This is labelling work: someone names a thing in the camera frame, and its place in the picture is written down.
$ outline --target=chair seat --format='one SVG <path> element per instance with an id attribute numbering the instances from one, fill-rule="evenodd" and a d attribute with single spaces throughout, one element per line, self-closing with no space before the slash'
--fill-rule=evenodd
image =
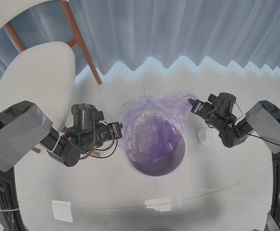
<path id="1" fill-rule="evenodd" d="M 0 80 L 0 112 L 27 100 L 36 103 L 60 132 L 65 126 L 75 83 L 75 55 L 63 42 L 21 52 Z"/>

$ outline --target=brown wooden frame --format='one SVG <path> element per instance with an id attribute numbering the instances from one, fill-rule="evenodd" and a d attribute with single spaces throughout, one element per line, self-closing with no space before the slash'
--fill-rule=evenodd
<path id="1" fill-rule="evenodd" d="M 80 30 L 78 28 L 78 25 L 75 21 L 75 18 L 73 16 L 73 13 L 72 13 L 72 10 L 70 9 L 70 6 L 69 6 L 69 3 L 67 1 L 62 1 L 60 0 L 60 5 L 62 7 L 62 10 L 65 14 L 65 17 L 68 21 L 68 24 L 70 26 L 70 28 L 72 29 L 72 32 L 74 34 L 74 37 L 71 38 L 66 44 L 68 44 L 70 47 L 73 47 L 75 44 L 78 43 L 83 55 L 84 55 L 84 58 L 86 59 L 97 83 L 100 85 L 102 82 L 101 82 L 101 79 L 98 75 L 98 72 L 96 70 L 96 67 L 92 61 L 92 58 L 90 56 L 90 53 L 88 52 L 88 48 L 86 47 L 85 43 L 84 43 L 84 40 L 82 38 L 82 35 L 80 33 Z M 17 33 L 15 32 L 11 22 L 9 21 L 7 24 L 6 24 L 6 29 L 8 30 L 8 32 L 11 34 L 11 37 L 13 38 L 13 40 L 15 41 L 15 44 L 19 47 L 20 51 L 23 52 L 25 49 L 24 45 L 22 44 L 21 40 L 19 39 Z"/>

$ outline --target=crumpled clear plastic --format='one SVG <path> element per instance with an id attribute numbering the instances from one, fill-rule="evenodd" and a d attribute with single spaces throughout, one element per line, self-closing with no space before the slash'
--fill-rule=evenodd
<path id="1" fill-rule="evenodd" d="M 184 133 L 184 122 L 196 100 L 190 92 L 141 97 L 127 102 L 117 120 L 123 124 L 118 145 L 135 162 L 152 164 L 177 148 Z"/>

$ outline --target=curtain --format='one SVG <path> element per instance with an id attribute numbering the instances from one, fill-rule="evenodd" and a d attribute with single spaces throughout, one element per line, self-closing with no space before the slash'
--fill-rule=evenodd
<path id="1" fill-rule="evenodd" d="M 92 60 L 105 75 L 119 60 L 136 70 L 149 57 L 169 68 L 180 56 L 227 66 L 250 61 L 280 69 L 280 0 L 70 0 Z M 11 23 L 26 48 L 67 42 L 73 34 L 58 1 L 30 8 Z M 76 74 L 87 63 L 78 45 Z M 0 30 L 0 78 L 18 49 Z"/>

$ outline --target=curtain fold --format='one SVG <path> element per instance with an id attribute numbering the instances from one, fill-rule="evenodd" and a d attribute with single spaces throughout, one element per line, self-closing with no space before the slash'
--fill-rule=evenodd
<path id="1" fill-rule="evenodd" d="M 70 0 L 95 66 L 105 75 L 120 60 L 136 70 L 149 57 L 169 68 L 180 56 L 206 56 L 244 68 L 280 69 L 280 0 Z M 26 48 L 67 42 L 72 31 L 58 1 L 30 8 L 11 23 Z M 76 74 L 87 65 L 78 45 Z M 0 78 L 18 50 L 0 30 Z"/>

